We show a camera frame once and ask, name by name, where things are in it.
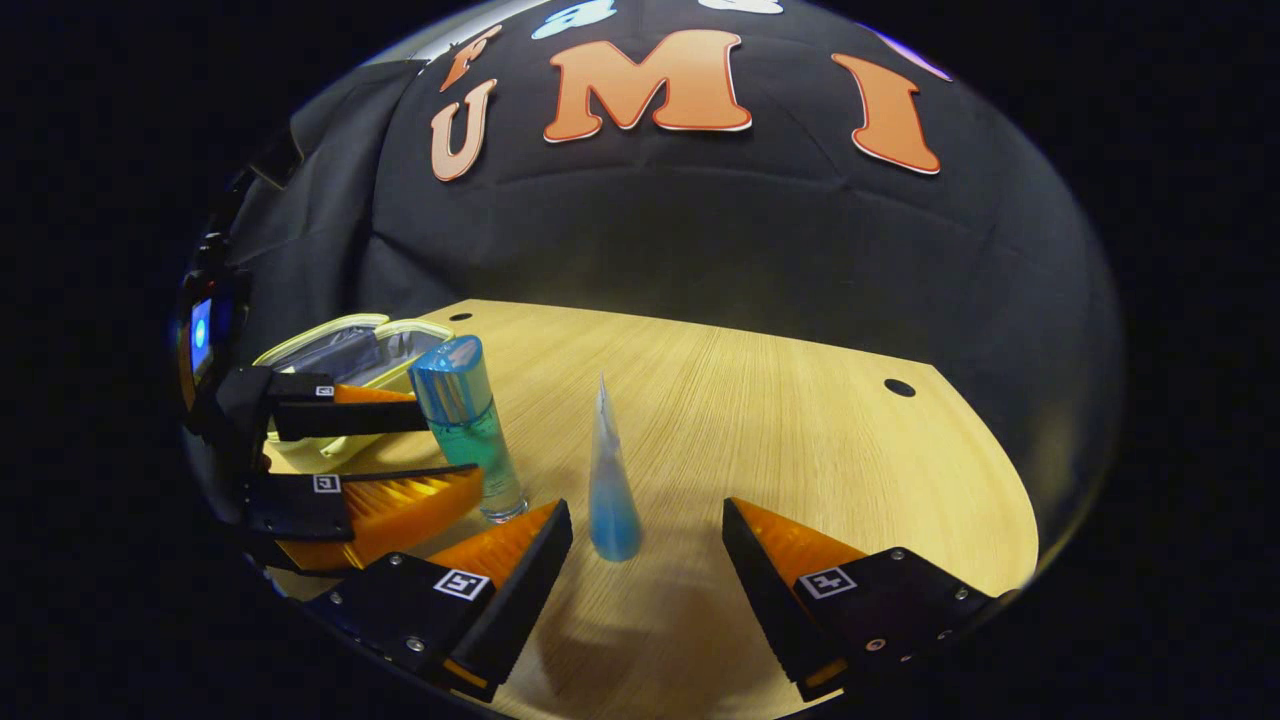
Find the small display screen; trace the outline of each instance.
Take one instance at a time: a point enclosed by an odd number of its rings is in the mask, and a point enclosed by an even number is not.
[[[197,383],[209,365],[209,310],[212,302],[210,297],[191,310],[191,375]]]

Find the wooden tabletop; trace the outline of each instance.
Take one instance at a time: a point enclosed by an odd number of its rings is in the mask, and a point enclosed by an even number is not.
[[[462,320],[449,318],[470,313]],[[755,621],[721,542],[739,496],[864,552],[904,546],[996,596],[1037,557],[1009,457],[931,365],[742,331],[467,300],[425,319],[484,341],[531,506],[559,497],[573,546],[492,707],[515,717],[778,717],[806,706]],[[600,559],[588,525],[599,375],[644,525]],[[886,388],[897,379],[915,389]],[[279,456],[273,457],[288,470]],[[447,464],[430,433],[387,436],[340,471]],[[479,512],[413,553],[486,528]],[[310,598],[333,580],[275,573]]]

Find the black fabric backdrop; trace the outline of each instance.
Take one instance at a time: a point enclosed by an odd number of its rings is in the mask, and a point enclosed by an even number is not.
[[[595,24],[530,35],[557,0],[502,22],[445,92],[452,65],[370,65],[292,118],[306,161],[256,183],[233,260],[255,274],[241,360],[334,316],[416,316],[463,297],[613,310],[799,337],[929,363],[1018,468],[1059,547],[1111,457],[1123,374],[1119,310],[1088,220],[1061,178],[963,81],[909,63],[805,3],[764,15],[690,0],[621,4]],[[671,32],[737,33],[737,133],[669,132],[649,114],[552,145],[552,55],[608,40],[644,59]],[[915,82],[937,176],[867,156],[846,53]],[[497,78],[480,158],[442,183],[431,118]],[[453,123],[453,147],[465,133]]]
[[[225,178],[333,78],[456,8],[8,8],[10,287],[37,320],[14,375],[15,416],[36,430],[19,429],[9,484],[17,716],[453,715],[248,571],[187,479],[160,388],[174,283]],[[1276,628],[1265,18],[1185,3],[847,10],[970,83],[1062,173],[1116,270],[1130,372],[1117,462],[1059,560],[952,653],[832,715],[1256,716]]]

